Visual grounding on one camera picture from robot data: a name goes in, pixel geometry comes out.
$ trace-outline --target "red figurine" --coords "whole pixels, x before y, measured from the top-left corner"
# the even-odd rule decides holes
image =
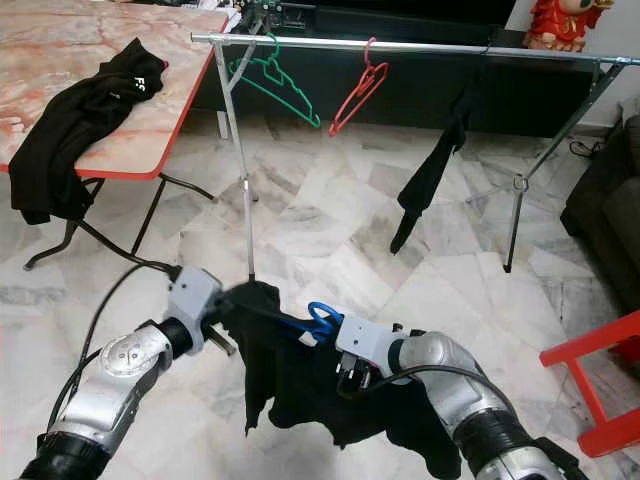
[[[615,0],[538,0],[524,44],[539,50],[581,52],[586,27],[595,28]]]

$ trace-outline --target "tile floor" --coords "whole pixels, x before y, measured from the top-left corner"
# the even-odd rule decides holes
[[[322,300],[378,322],[448,333],[512,398],[529,432],[578,455],[590,479],[640,478],[640,448],[595,460],[580,453],[576,436],[591,424],[580,395],[563,367],[538,362],[542,349],[617,316],[597,267],[558,220],[585,160],[564,144],[535,177],[507,276],[499,252],[510,194],[465,199],[508,185],[544,140],[471,136],[408,243],[392,256],[388,246],[401,217],[394,198],[439,132],[354,124],[331,139],[326,126],[254,117],[241,122],[241,135],[260,195],[258,277],[280,287],[287,311],[303,315],[307,302]],[[238,170],[214,115],[189,117],[166,170],[220,202],[168,186],[141,255],[207,268],[226,285],[244,280]],[[108,182],[88,220],[130,245],[154,188]],[[0,475],[15,478],[34,453],[94,309],[127,265],[80,232],[64,253],[24,272],[30,255],[61,238],[63,224],[24,225],[10,209],[7,176],[0,177],[0,199]],[[95,344],[159,318],[166,287],[154,271],[136,274],[106,309]],[[640,387],[605,356],[588,364],[611,412],[637,404]],[[384,436],[341,452],[318,425],[282,431],[263,416],[245,438],[242,371],[239,357],[228,359],[213,345],[176,362],[144,400],[103,478],[428,478],[417,454]]]

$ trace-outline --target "table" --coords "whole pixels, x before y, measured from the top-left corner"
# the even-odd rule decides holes
[[[75,82],[93,76],[133,38],[167,60],[163,89],[136,105],[109,136],[96,142],[76,162],[76,172],[95,184],[105,179],[161,178],[156,196],[131,251],[114,245],[84,220],[68,221],[65,239],[33,257],[25,268],[69,244],[77,227],[114,252],[135,262],[155,206],[166,182],[204,190],[162,173],[212,57],[208,45],[194,44],[192,31],[223,31],[221,12],[90,0],[3,0],[0,2],[0,171],[8,172],[14,153],[42,114],[48,101]]]

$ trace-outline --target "red stool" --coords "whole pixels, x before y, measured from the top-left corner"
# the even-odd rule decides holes
[[[609,419],[579,359],[636,335],[640,335],[640,310],[540,354],[540,361],[545,367],[565,362],[582,392],[596,427],[580,435],[578,444],[590,457],[640,443],[640,408]]]

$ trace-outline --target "clothing rack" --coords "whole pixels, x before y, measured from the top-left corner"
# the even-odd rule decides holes
[[[251,33],[257,32],[259,26],[254,27]],[[276,37],[277,43],[282,48],[312,48],[312,49],[324,49],[324,50],[356,50],[363,51],[367,46],[366,41],[359,40],[333,40],[323,38],[296,38],[296,37]],[[224,97],[225,106],[227,109],[227,115],[229,118],[229,125],[231,127],[231,136],[233,139],[234,147],[238,160],[240,163],[243,193],[244,193],[244,208],[245,208],[245,229],[247,236],[247,261],[249,266],[249,278],[255,278],[255,266],[253,260],[253,228],[251,220],[251,186],[249,184],[249,173],[247,170],[247,164],[242,150],[242,144],[240,143],[240,136],[238,132],[238,125],[236,121],[235,109],[233,105],[233,99],[231,92],[238,80],[242,76],[253,51],[256,46],[273,46],[274,39],[267,36],[257,35],[231,35],[231,34],[218,34],[218,33],[192,33],[191,40],[199,43],[211,43],[214,48],[216,63],[218,66],[218,74],[220,76],[220,85],[222,87],[222,95]],[[246,45],[247,50],[242,57],[242,61],[238,67],[238,70],[234,73],[231,80],[227,75],[227,64],[224,58],[223,47],[228,45]],[[567,136],[567,134],[575,127],[580,121],[583,115],[591,108],[591,106],[600,98],[600,96],[607,90],[609,85],[615,80],[615,78],[624,70],[627,66],[640,66],[640,59],[630,57],[618,57],[618,56],[595,56],[580,53],[571,52],[558,52],[547,50],[529,50],[524,48],[503,48],[503,47],[484,47],[484,46],[467,46],[467,45],[440,45],[430,43],[404,43],[404,42],[374,42],[369,45],[369,50],[374,52],[385,53],[424,53],[427,55],[480,55],[487,57],[506,57],[506,58],[521,58],[530,60],[549,60],[549,61],[573,61],[592,63],[594,67],[593,82],[589,94],[573,113],[573,115],[567,120],[564,126],[553,138],[547,148],[539,155],[537,162],[528,172],[524,174],[516,174],[513,178],[512,189],[514,192],[513,212],[511,217],[511,229],[509,232],[509,248],[505,252],[505,261],[503,264],[504,271],[506,273],[511,272],[513,265],[513,255],[516,246],[516,237],[518,234],[518,224],[520,222],[520,212],[522,210],[522,202],[524,195],[529,190],[529,180],[538,171],[542,164],[549,159],[549,157],[556,150],[558,145]],[[602,64],[609,64],[611,67],[602,76],[600,73],[600,66]]]

